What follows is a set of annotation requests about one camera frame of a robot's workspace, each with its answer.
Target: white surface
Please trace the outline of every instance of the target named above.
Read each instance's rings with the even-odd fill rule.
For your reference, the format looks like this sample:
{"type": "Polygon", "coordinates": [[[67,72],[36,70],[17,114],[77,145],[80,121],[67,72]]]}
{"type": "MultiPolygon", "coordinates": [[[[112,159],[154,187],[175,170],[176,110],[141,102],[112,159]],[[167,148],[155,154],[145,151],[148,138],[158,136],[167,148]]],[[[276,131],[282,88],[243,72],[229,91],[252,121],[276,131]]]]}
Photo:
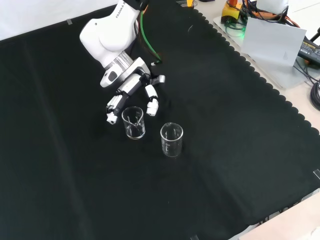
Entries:
{"type": "Polygon", "coordinates": [[[306,32],[302,28],[249,17],[241,52],[253,59],[292,67],[306,32]]]}
{"type": "Polygon", "coordinates": [[[314,234],[313,237],[318,234],[315,229],[319,226],[320,193],[317,193],[241,236],[239,240],[308,240],[311,234],[314,234]]]}
{"type": "MultiPolygon", "coordinates": [[[[320,28],[320,3],[313,6],[296,11],[289,15],[303,29],[306,29],[306,37],[312,38],[318,28],[320,28]]],[[[320,45],[320,37],[314,41],[315,44],[320,45]]]]}
{"type": "Polygon", "coordinates": [[[256,7],[270,13],[280,14],[288,6],[288,0],[258,0],[256,7]]]}
{"type": "Polygon", "coordinates": [[[117,3],[118,0],[0,0],[0,40],[117,3]]]}
{"type": "Polygon", "coordinates": [[[320,0],[289,0],[289,13],[294,13],[319,3],[320,0]]]}

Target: robotic hand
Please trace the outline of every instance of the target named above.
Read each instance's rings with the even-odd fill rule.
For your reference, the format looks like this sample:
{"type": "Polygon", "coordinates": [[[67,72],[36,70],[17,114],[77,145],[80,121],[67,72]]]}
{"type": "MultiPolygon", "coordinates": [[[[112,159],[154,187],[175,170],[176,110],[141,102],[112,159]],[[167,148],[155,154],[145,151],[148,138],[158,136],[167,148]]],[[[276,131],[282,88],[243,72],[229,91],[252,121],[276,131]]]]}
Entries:
{"type": "Polygon", "coordinates": [[[149,98],[146,113],[155,116],[158,111],[158,95],[153,85],[164,83],[165,76],[151,79],[146,63],[140,57],[133,61],[125,52],[136,38],[134,24],[147,1],[121,0],[110,16],[90,20],[80,34],[84,47],[106,70],[100,85],[105,88],[115,82],[123,83],[106,106],[107,122],[111,124],[116,123],[126,100],[139,87],[145,88],[149,98]]]}

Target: table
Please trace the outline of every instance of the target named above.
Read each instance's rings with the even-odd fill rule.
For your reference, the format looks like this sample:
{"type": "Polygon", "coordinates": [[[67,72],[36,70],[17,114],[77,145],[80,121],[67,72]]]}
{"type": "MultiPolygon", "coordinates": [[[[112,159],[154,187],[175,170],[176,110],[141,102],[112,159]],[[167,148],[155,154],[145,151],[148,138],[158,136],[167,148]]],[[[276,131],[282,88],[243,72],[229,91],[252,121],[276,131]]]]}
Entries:
{"type": "Polygon", "coordinates": [[[306,240],[320,227],[320,193],[241,236],[239,240],[306,240]]]}
{"type": "MultiPolygon", "coordinates": [[[[144,18],[165,59],[155,69],[167,77],[157,116],[145,116],[139,141],[121,121],[107,125],[117,87],[100,87],[104,70],[79,33],[111,10],[1,45],[3,239],[227,239],[316,188],[318,133],[199,14],[171,0],[153,1],[144,18]],[[178,160],[161,150],[166,122],[185,130],[178,160]]],[[[153,60],[140,44],[132,56],[153,60]]],[[[142,93],[128,106],[146,104],[142,93]]]]}
{"type": "MultiPolygon", "coordinates": [[[[235,48],[236,51],[240,52],[240,48],[235,44],[223,30],[221,30],[216,24],[213,23],[213,19],[221,15],[222,8],[225,4],[225,0],[216,0],[213,2],[200,2],[195,7],[199,12],[201,12],[207,20],[221,33],[230,45],[235,48]]],[[[315,12],[320,10],[319,0],[309,0],[309,1],[290,1],[290,17],[301,25],[302,28],[307,29],[307,37],[312,37],[317,29],[320,27],[318,23],[320,22],[319,15],[315,12]]],[[[286,100],[291,102],[293,107],[297,108],[299,113],[302,114],[307,121],[309,121],[312,127],[320,131],[320,112],[312,106],[310,101],[310,91],[311,87],[307,83],[299,84],[291,89],[281,89],[272,78],[270,78],[253,60],[246,54],[242,54],[247,61],[255,68],[255,70],[264,77],[268,83],[272,84],[274,89],[277,89],[281,95],[285,96],[286,100]]]]}

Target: white wall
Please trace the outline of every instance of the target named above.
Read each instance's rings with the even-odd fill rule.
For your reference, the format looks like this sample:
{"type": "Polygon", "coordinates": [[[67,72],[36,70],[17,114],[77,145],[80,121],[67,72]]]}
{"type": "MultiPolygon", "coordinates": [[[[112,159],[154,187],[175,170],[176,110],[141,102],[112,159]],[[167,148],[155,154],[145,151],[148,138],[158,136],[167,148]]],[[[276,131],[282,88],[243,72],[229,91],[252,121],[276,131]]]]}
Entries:
{"type": "Polygon", "coordinates": [[[119,0],[0,0],[0,40],[75,18],[119,0]]]}

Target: white sheet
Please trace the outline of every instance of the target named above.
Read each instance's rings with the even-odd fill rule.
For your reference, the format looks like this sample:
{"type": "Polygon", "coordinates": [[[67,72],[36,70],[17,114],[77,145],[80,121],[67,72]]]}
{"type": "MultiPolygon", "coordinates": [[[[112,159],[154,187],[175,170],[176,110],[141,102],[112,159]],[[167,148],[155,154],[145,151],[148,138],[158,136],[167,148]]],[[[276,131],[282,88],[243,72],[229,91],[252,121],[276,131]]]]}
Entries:
{"type": "Polygon", "coordinates": [[[119,0],[0,0],[0,40],[88,14],[119,0]]]}
{"type": "Polygon", "coordinates": [[[241,52],[279,66],[292,67],[306,30],[249,17],[241,52]]]}

